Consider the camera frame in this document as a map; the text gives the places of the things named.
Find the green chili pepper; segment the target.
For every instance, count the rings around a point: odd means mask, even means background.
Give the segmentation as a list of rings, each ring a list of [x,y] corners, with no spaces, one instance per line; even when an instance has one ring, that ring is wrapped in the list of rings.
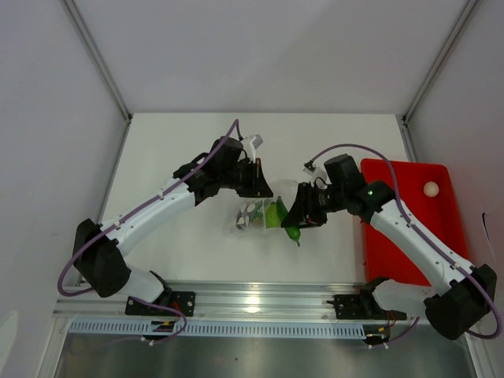
[[[284,225],[284,219],[287,217],[288,211],[281,196],[277,197],[276,211],[280,219],[280,227],[287,233],[288,238],[294,242],[297,247],[300,247],[301,232],[299,228],[297,226]]]

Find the green bell pepper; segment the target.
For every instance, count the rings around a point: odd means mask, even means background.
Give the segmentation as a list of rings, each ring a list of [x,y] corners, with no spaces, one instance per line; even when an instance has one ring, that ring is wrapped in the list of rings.
[[[277,208],[276,208],[275,202],[271,202],[265,208],[264,217],[265,217],[265,227],[267,229],[281,227],[281,220],[280,220],[280,217],[277,213]]]

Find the clear dotted zip bag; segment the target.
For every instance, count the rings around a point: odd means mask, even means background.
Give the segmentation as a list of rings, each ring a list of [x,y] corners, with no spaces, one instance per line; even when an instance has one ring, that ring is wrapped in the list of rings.
[[[280,228],[265,227],[265,208],[276,202],[281,196],[287,211],[290,210],[296,196],[298,182],[295,180],[277,180],[270,184],[273,192],[271,198],[235,198],[226,209],[224,232],[233,237],[271,236],[287,233]]]

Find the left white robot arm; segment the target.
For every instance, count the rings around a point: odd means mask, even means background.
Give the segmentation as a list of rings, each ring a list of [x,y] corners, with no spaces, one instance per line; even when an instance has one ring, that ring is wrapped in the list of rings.
[[[221,189],[231,189],[241,198],[272,197],[256,155],[261,144],[259,135],[242,140],[220,138],[209,153],[181,165],[146,205],[102,224],[82,221],[76,228],[73,265],[91,290],[101,298],[115,294],[140,298],[152,314],[165,313],[171,305],[165,281],[155,272],[128,265],[125,257],[167,220]]]

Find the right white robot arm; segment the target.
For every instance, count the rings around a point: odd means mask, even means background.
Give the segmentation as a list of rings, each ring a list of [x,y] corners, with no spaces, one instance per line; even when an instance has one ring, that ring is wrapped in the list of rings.
[[[425,316],[444,338],[456,340],[488,313],[497,313],[497,275],[488,265],[475,266],[461,257],[407,208],[398,192],[381,180],[367,183],[348,154],[324,163],[330,183],[300,183],[283,228],[324,225],[328,213],[346,210],[393,242],[423,273],[430,286],[399,283],[381,277],[361,290],[361,311],[378,317],[395,310]]]

